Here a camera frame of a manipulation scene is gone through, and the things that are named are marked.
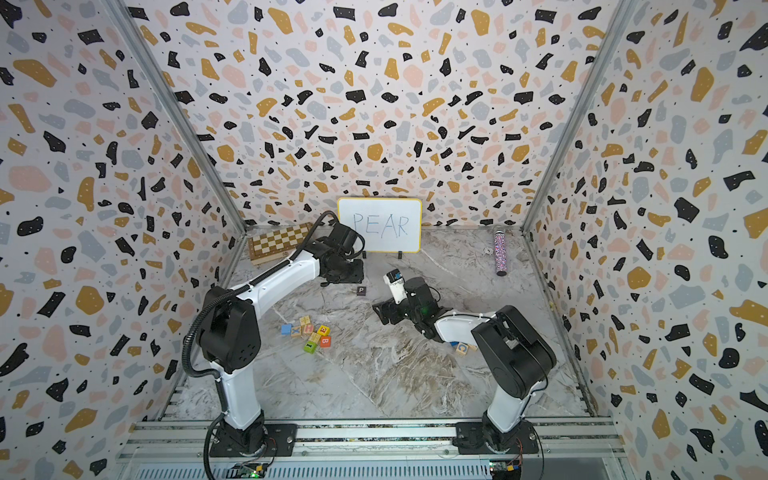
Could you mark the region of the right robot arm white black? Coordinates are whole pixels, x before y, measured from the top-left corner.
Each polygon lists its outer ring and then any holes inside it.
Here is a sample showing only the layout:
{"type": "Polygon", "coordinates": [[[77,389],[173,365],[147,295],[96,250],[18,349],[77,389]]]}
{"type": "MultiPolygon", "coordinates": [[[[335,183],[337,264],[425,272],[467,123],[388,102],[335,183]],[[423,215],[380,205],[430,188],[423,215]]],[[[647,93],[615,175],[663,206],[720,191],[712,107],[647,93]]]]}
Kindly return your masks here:
{"type": "Polygon", "coordinates": [[[375,303],[384,325],[409,321],[429,340],[463,343],[481,353],[496,390],[482,416],[479,432],[459,433],[455,445],[464,451],[506,453],[525,444],[524,413],[535,394],[546,389],[557,364],[554,351],[514,306],[493,313],[467,313],[438,304],[432,288],[422,283],[403,294],[375,303]]]}

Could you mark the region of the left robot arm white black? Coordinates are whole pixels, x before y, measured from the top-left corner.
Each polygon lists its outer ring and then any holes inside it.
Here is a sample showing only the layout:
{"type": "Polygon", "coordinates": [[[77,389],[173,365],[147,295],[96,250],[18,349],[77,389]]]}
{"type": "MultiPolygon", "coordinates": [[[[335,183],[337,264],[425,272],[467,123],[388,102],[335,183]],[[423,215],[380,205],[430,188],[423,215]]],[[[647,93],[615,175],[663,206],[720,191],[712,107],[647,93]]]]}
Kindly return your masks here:
{"type": "Polygon", "coordinates": [[[291,255],[256,278],[229,289],[211,288],[183,340],[184,372],[214,379],[222,413],[216,426],[242,453],[266,444],[253,378],[261,349],[259,317],[317,278],[326,284],[359,284],[364,278],[363,250],[355,248],[365,243],[362,235],[336,222],[328,235],[314,239],[316,228],[310,228],[291,255]]]}

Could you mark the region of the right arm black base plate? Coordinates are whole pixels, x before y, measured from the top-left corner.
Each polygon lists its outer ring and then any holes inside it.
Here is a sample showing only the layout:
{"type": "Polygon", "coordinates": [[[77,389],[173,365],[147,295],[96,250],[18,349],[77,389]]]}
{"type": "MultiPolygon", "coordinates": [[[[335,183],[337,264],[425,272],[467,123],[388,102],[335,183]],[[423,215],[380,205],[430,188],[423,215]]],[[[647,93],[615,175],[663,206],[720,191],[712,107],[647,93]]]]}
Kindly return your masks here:
{"type": "Polygon", "coordinates": [[[459,422],[452,444],[462,455],[536,454],[538,436],[531,422],[522,420],[509,432],[500,432],[490,421],[459,422]]]}

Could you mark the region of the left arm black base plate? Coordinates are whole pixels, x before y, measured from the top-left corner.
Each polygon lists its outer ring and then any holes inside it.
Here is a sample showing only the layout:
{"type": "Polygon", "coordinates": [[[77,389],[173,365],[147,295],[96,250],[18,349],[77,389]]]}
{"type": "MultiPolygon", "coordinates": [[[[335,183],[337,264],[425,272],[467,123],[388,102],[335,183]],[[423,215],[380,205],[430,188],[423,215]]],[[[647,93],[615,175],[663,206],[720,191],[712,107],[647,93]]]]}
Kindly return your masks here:
{"type": "Polygon", "coordinates": [[[254,423],[244,430],[226,422],[217,431],[209,450],[213,458],[290,457],[297,438],[298,425],[293,423],[254,423]]]}

